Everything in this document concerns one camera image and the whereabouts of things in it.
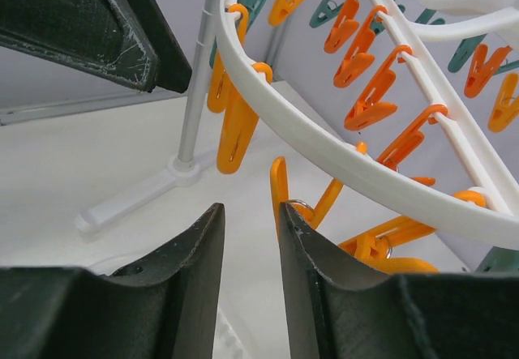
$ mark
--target stand base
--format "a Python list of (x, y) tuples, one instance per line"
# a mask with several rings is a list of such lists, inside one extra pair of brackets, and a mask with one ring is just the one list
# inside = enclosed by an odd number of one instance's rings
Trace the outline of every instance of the stand base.
[(99, 233), (108, 225), (157, 199), (174, 187), (193, 185), (199, 180), (203, 170), (216, 163), (216, 158), (215, 151), (205, 152), (197, 156), (192, 163), (183, 164), (173, 156), (167, 167), (158, 174), (95, 207), (82, 211), (74, 220), (75, 227), (83, 235)]

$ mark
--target metal ring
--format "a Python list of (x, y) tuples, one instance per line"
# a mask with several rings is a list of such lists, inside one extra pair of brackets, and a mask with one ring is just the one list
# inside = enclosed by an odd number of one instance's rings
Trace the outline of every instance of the metal ring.
[(389, 259), (389, 258), (391, 258), (391, 255), (392, 255), (391, 242), (389, 241), (389, 237), (387, 237), (387, 236), (382, 236), (380, 238), (380, 240), (382, 240), (382, 239), (386, 239), (386, 241), (388, 242), (388, 253), (386, 254), (386, 259)]
[(311, 207), (310, 205), (308, 205), (307, 203), (305, 203), (304, 201), (302, 201), (301, 199), (289, 199), (286, 201), (287, 203), (294, 203), (296, 205), (301, 205), (302, 207), (305, 207), (306, 209), (308, 209), (310, 212), (314, 212), (314, 208)]

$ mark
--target background wall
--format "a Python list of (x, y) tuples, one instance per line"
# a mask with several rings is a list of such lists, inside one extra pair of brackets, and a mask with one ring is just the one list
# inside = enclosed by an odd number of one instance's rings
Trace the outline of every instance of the background wall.
[[(332, 22), (328, 22), (317, 29), (312, 29), (308, 25), (310, 17), (320, 1), (306, 0), (297, 14), (294, 15), (292, 25), (287, 32), (287, 40), (281, 51), (277, 73), (283, 79), (286, 79), (343, 139), (351, 143), (358, 140), (366, 141), (369, 147), (368, 153), (376, 158), (423, 111), (427, 102), (405, 64), (396, 64), (393, 69), (397, 73), (397, 81), (384, 100), (398, 105), (398, 111), (390, 118), (361, 131), (360, 134), (347, 131), (343, 127), (345, 115), (350, 111), (360, 92), (392, 50), (394, 44), (388, 34), (383, 32), (371, 47), (371, 52), (376, 56), (375, 63), (371, 68), (350, 87), (335, 88), (332, 77), (349, 48), (351, 40), (335, 54), (326, 54), (323, 51), (324, 40), (332, 27)], [(361, 9), (357, 13), (357, 20), (362, 22), (373, 6), (370, 0), (360, 0), (360, 2)], [(413, 21), (423, 10), (423, 7), (419, 6), (414, 0), (398, 0), (398, 2), (406, 6), (405, 15)], [(448, 23), (462, 19), (459, 17), (450, 18), (439, 13), (436, 14), (436, 17), (444, 17)], [(497, 36), (487, 36), (484, 42), (489, 44), (490, 52), (504, 45), (504, 42)], [(503, 158), (505, 164), (515, 178), (519, 178), (519, 161), (517, 160), (519, 157), (519, 121), (513, 123), (500, 134), (493, 134), (487, 129), (488, 118), (505, 75), (494, 77), (485, 90), (475, 99), (466, 99), (463, 96), (463, 88), (470, 61), (456, 74), (447, 71), (448, 62), (458, 44), (459, 41), (455, 41), (428, 44), (427, 47), (445, 71), (457, 92), (460, 93), (462, 100), (482, 127), (496, 151)], [(517, 53), (510, 54), (511, 61), (518, 58)], [(425, 125), (422, 130), (426, 134), (424, 143), (399, 166), (400, 172), (410, 177), (436, 177), (435, 188), (450, 194), (473, 186), (474, 184), (465, 174), (461, 162), (452, 150), (441, 128)], [(461, 241), (451, 238), (449, 244), (457, 242)], [(472, 248), (466, 246), (464, 248), (471, 252), (471, 250), (481, 250), (487, 247), (473, 244)]]
[[(178, 43), (189, 61), (195, 44), (205, 0), (157, 0)], [(273, 0), (267, 0), (247, 39), (247, 52), (257, 59), (266, 54), (272, 28), (267, 16)], [(155, 94), (140, 94), (115, 83), (0, 47), (0, 113), (53, 104), (94, 101), (123, 97), (125, 102), (142, 102), (178, 96), (157, 89)]]

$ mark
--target vertical pole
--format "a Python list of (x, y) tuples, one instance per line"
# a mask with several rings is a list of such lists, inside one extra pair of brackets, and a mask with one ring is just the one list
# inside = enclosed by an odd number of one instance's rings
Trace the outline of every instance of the vertical pole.
[(212, 43), (215, 39), (216, 20), (220, 0), (205, 0), (204, 10), (198, 40), (196, 42), (195, 61), (193, 63), (193, 75), (187, 92), (186, 113), (182, 126), (180, 148), (174, 161), (174, 167), (178, 171), (189, 171), (193, 166), (193, 154), (195, 152), (196, 137), (202, 117), (205, 103), (205, 93), (211, 76), (209, 58)]
[(272, 35), (270, 36), (265, 63), (267, 63), (272, 68), (274, 75), (276, 74), (277, 60), (279, 59), (281, 49), (285, 43), (286, 33), (291, 21), (292, 15), (290, 15), (282, 25), (275, 27), (274, 31), (272, 31)]

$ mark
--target black object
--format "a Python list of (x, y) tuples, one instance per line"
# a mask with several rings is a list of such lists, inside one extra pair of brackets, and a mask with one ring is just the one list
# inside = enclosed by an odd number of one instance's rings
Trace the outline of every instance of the black object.
[(0, 0), (0, 45), (140, 91), (191, 78), (155, 0)]
[(293, 359), (515, 359), (519, 279), (389, 276), (281, 205), (280, 251)]
[(2, 359), (210, 358), (225, 213), (111, 277), (81, 268), (0, 270)]

